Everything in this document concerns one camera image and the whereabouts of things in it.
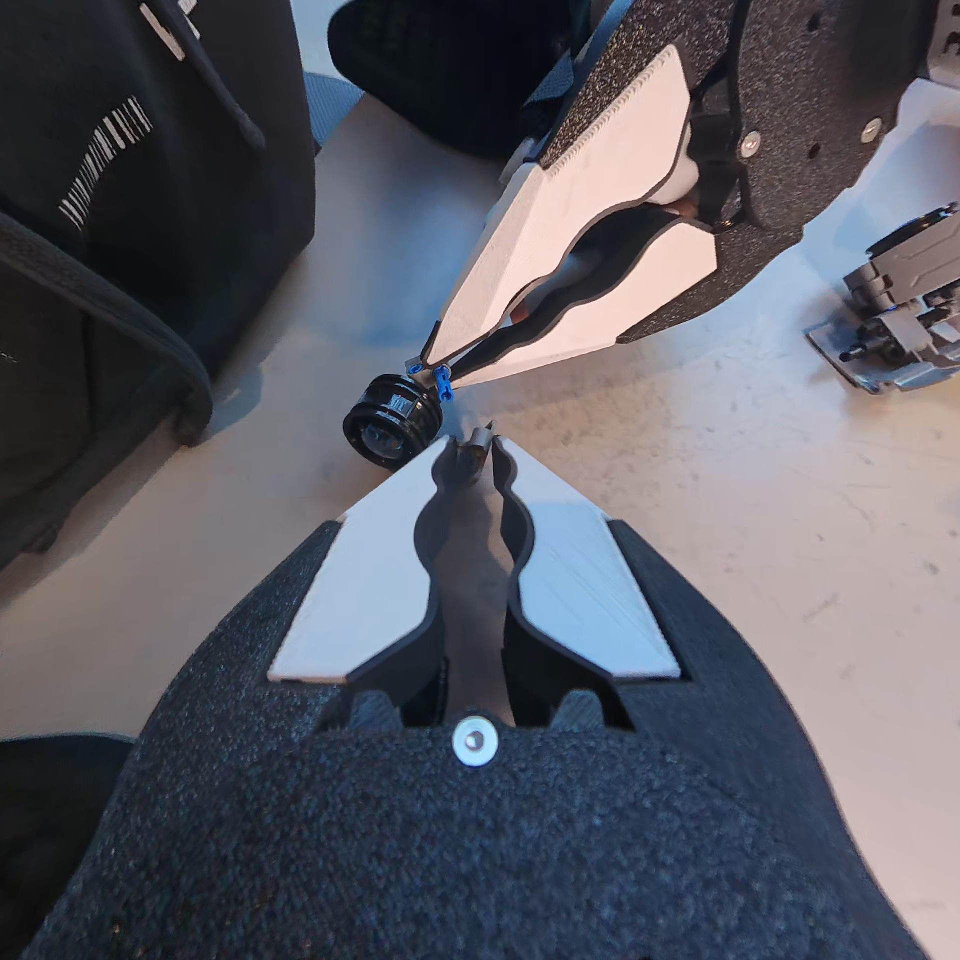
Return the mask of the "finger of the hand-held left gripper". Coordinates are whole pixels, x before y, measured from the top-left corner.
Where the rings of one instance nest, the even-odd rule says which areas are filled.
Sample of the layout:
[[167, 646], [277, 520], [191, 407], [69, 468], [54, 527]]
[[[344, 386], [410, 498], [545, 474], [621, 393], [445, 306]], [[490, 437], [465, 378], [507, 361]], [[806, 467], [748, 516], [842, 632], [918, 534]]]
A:
[[520, 163], [422, 348], [424, 368], [448, 365], [486, 340], [590, 228], [650, 201], [676, 178], [689, 143], [686, 54], [684, 44], [666, 44], [558, 158]]
[[688, 218], [632, 218], [612, 228], [590, 273], [547, 293], [451, 367], [454, 389], [605, 350], [717, 268], [716, 237]]

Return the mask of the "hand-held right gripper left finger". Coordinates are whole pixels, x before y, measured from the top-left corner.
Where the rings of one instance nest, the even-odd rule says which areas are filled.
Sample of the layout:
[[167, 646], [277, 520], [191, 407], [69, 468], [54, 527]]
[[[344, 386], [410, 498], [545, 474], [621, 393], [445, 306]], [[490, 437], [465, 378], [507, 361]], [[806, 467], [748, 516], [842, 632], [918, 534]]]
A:
[[337, 519], [269, 682], [380, 691], [407, 725], [443, 719], [450, 664], [433, 565], [457, 461], [456, 439], [437, 438]]

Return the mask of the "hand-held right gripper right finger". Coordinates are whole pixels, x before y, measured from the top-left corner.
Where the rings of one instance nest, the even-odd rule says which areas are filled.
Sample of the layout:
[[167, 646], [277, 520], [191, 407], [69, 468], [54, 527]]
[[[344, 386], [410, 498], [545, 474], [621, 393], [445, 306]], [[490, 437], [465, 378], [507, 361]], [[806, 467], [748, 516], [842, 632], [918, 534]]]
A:
[[512, 560], [501, 662], [516, 726], [547, 727], [587, 691], [601, 720], [630, 727], [618, 688], [683, 679], [604, 510], [514, 441], [491, 447]]

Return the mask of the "black round toy lens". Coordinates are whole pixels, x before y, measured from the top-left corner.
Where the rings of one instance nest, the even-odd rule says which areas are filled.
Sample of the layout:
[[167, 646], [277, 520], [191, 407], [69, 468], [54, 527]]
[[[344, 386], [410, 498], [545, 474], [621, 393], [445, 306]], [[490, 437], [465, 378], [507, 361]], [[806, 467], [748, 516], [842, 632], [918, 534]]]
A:
[[441, 432], [443, 411], [436, 385], [407, 374], [378, 375], [342, 422], [350, 446], [389, 472], [406, 466]]

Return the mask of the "grey curved brick panel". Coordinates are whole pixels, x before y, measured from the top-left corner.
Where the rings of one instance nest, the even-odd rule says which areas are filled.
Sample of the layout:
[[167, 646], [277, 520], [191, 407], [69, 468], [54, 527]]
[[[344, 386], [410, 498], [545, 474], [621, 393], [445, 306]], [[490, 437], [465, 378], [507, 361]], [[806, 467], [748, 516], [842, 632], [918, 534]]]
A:
[[467, 439], [457, 443], [454, 480], [458, 485], [468, 486], [478, 481], [485, 469], [496, 435], [496, 421], [491, 419], [486, 424], [475, 427]]

